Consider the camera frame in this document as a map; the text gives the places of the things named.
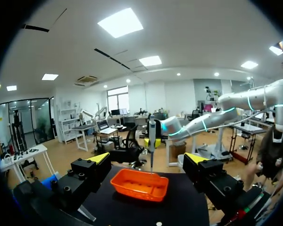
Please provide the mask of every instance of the laptop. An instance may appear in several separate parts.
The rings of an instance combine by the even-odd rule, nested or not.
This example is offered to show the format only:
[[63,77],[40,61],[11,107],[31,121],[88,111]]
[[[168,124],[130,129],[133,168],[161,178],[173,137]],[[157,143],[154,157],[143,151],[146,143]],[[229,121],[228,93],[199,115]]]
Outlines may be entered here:
[[101,120],[101,121],[97,121],[96,122],[98,128],[99,128],[99,131],[103,134],[110,134],[110,133],[113,133],[113,132],[116,132],[117,129],[113,129],[113,128],[110,128],[109,125],[108,125],[108,122],[107,120]]

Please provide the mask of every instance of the black mat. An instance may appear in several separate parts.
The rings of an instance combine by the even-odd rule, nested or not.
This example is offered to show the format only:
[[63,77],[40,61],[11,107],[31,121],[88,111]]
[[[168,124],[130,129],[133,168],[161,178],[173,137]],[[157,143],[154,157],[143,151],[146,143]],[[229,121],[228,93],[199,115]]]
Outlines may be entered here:
[[204,194],[195,190],[185,174],[159,173],[169,178],[169,186],[162,202],[147,202],[117,193],[110,184],[120,170],[112,166],[96,194],[90,194],[83,206],[97,219],[95,226],[208,226],[208,207]]

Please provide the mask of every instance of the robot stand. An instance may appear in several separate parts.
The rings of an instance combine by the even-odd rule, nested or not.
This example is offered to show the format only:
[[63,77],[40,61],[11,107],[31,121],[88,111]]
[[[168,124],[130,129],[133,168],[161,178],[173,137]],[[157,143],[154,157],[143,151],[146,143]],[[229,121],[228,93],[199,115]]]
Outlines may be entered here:
[[201,157],[207,159],[218,159],[221,161],[231,160],[232,155],[226,150],[226,148],[222,144],[222,135],[223,128],[219,128],[218,141],[216,144],[213,145],[203,144],[202,146],[196,147],[196,139],[193,139],[192,153],[196,153],[197,151]]

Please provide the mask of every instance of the square ceiling panel light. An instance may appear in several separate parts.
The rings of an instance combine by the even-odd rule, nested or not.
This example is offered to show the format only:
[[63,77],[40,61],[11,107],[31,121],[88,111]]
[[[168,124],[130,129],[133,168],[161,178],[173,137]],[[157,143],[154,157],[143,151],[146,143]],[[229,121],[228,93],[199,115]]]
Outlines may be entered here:
[[160,65],[161,60],[159,56],[150,56],[150,57],[145,57],[142,59],[139,59],[139,61],[145,66],[153,66],[153,65]]
[[6,86],[6,89],[8,91],[15,91],[15,90],[17,90],[17,86]]
[[131,8],[126,8],[103,19],[98,22],[98,25],[114,38],[143,29],[142,24]]
[[54,81],[58,77],[58,74],[44,74],[42,80]]
[[258,64],[252,61],[247,61],[244,64],[241,65],[241,67],[247,68],[247,69],[253,69],[254,67],[257,67]]

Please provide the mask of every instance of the ceiling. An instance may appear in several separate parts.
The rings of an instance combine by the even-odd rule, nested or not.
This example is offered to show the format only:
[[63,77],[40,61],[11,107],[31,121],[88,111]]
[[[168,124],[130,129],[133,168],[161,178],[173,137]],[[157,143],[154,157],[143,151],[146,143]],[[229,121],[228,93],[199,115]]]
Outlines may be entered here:
[[[129,7],[143,30],[115,39],[97,25]],[[268,49],[283,36],[248,1],[50,0],[27,24],[49,32],[19,31],[0,71],[0,97],[49,93],[55,87],[70,87],[86,75],[99,78],[100,83],[91,87],[95,90],[109,81],[114,86],[126,85],[126,78],[132,80],[130,84],[193,78],[283,78],[283,54],[277,56]],[[95,48],[132,70],[97,53]],[[161,65],[144,68],[136,60],[155,55],[160,56]],[[241,68],[247,60],[259,66]],[[42,81],[45,73],[59,76],[54,81]],[[17,85],[17,91],[7,92],[9,85]]]

